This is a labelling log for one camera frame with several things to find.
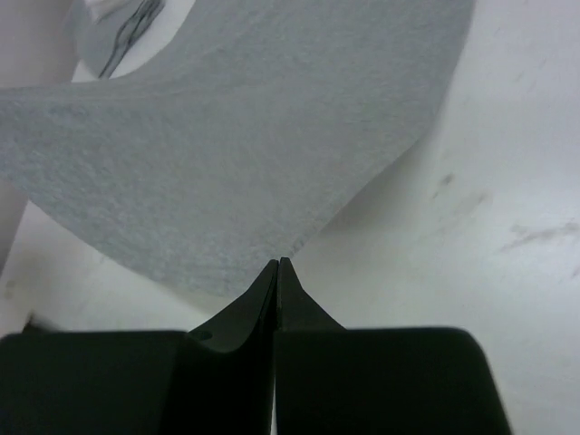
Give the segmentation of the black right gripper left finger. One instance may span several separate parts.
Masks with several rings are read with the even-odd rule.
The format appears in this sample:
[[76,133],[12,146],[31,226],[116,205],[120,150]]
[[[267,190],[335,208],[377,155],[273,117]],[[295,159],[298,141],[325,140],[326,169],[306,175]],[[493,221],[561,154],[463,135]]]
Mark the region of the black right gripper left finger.
[[277,263],[191,331],[57,332],[1,342],[4,434],[267,434]]

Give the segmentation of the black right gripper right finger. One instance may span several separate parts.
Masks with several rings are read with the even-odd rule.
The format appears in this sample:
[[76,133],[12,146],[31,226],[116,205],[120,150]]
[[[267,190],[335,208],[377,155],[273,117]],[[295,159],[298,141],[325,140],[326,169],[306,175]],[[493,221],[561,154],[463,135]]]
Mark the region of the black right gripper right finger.
[[508,434],[479,343],[453,327],[349,330],[279,264],[276,428],[281,434]]

